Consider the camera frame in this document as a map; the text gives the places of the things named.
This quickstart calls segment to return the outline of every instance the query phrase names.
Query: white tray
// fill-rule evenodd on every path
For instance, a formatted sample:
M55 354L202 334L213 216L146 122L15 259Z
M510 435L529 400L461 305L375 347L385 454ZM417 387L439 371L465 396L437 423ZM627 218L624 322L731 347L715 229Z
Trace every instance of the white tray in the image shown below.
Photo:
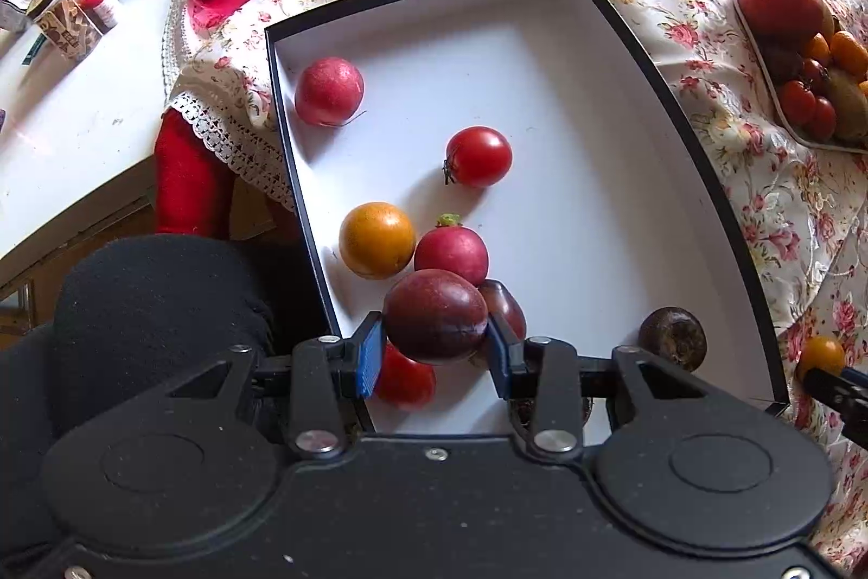
M381 200L418 235L457 212L488 246L489 276L521 303L528 334L608 358L661 306L700 319L698 375L771 411L787 387L767 306L723 190L678 103L606 0L342 0L266 30L292 190L333 332L351 334L398 279L340 261L346 212ZM338 55L365 78L366 112L303 124L295 80ZM444 185L449 138L490 125L514 162L479 192ZM468 362L437 370L437 396L406 414L372 398L378 431L496 433L506 405ZM603 405L588 443L609 434Z
M784 112L780 108L778 92L775 90L774 82L771 81L771 75L768 73L768 68L765 66L765 58L760 52L760 46L757 44L756 38L754 38L754 33L751 31L751 27L745 20L745 15L741 12L739 1L732 0L732 5L735 6L735 12L739 16L739 21L741 21L741 25L745 29L748 40L750 40L751 45L754 46L754 53L756 53L759 68L762 70L762 76L765 78L765 84L768 86L768 92L771 94L771 103L774 104L774 111L778 114L778 121L780 121L780 124L790 132L790 135L793 136L793 138L799 141L802 145L807 145L809 148L820 148L825 151L860 152L861 154L868 155L868 150L865 150L865 148L857 148L852 145L843 145L841 143L820 143L819 141L812 140L802 134L799 129L790 125L787 116L784 116Z

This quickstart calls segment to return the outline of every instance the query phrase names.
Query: radish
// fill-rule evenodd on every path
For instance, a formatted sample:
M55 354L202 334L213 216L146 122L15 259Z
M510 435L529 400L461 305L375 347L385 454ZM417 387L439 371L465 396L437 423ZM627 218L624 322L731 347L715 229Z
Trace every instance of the radish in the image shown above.
M479 234L461 225L461 217L442 214L437 227L420 238L413 268L440 268L479 285L488 275L488 249Z
M423 364L467 358L482 343L488 307L463 277L436 269L399 280L383 301L385 334L398 351Z
M344 125L364 94L365 82L355 66L340 57L325 57L301 73L295 111L310 125Z

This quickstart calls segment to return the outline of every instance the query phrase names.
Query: wooden floor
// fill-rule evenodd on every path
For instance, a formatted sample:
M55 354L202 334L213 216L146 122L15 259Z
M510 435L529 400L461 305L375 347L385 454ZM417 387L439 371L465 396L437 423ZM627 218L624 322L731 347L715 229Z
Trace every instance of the wooden floor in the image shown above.
M87 238L73 241L71 245L57 249L48 258L26 271L23 277L16 281L31 281L33 284L35 324L38 326L43 322L51 321L63 280L76 263L110 241L154 233L155 226L154 209L146 205ZM288 242L298 238L298 233L275 230L275 224L272 222L262 194L248 187L241 180L235 182L229 232L231 238L236 241L255 238ZM0 333L0 349L13 345L19 339L20 336Z

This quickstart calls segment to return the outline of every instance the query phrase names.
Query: blue gripper pad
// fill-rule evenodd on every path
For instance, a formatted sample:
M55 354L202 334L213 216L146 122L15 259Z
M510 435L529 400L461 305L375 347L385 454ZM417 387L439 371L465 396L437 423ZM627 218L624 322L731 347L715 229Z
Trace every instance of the blue gripper pad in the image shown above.
M500 328L491 315L489 315L488 329L485 330L485 358L488 359L489 372L492 374L492 382L497 391L497 397L503 400L509 399L509 357L506 341L500 332Z
M372 326L368 336L359 345L359 364L356 367L356 395L370 397L379 377L380 366L383 365L383 349L385 348L385 332L383 320L378 319Z

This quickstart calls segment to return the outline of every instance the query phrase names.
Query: pink radish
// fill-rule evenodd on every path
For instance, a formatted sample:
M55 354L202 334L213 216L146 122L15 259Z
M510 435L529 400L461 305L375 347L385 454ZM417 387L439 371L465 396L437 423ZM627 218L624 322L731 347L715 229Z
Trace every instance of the pink radish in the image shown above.
M479 285L488 275L488 250L479 234L461 225L461 217L443 214L437 228L420 238L413 268L439 268Z
M295 111L307 124L343 125L362 103L365 82L355 66L340 57L324 57L301 73Z

